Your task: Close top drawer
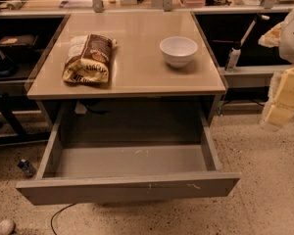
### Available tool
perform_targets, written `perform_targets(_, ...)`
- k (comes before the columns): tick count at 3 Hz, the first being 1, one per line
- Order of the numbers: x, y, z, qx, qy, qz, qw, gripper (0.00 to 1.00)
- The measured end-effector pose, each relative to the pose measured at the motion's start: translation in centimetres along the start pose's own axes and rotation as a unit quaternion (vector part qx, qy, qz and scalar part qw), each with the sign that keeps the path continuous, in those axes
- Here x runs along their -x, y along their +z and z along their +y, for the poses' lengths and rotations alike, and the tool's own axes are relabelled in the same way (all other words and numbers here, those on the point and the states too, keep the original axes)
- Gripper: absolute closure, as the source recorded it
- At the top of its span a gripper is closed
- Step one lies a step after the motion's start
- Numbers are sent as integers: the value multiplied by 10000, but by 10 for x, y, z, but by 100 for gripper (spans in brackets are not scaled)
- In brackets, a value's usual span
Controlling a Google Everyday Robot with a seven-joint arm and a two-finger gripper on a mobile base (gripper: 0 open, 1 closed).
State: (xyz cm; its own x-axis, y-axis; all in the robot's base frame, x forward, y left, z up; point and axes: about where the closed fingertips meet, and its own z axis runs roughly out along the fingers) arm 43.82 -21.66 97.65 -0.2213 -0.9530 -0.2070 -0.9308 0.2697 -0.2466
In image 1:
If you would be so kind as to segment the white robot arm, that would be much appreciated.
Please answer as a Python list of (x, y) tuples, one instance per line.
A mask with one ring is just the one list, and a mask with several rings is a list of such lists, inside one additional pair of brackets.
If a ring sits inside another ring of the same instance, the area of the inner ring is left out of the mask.
[(294, 116), (294, 8), (283, 22), (262, 35), (258, 43), (269, 48), (277, 47), (279, 57), (291, 64), (286, 71), (273, 74), (269, 99), (262, 112), (262, 128), (277, 131)]

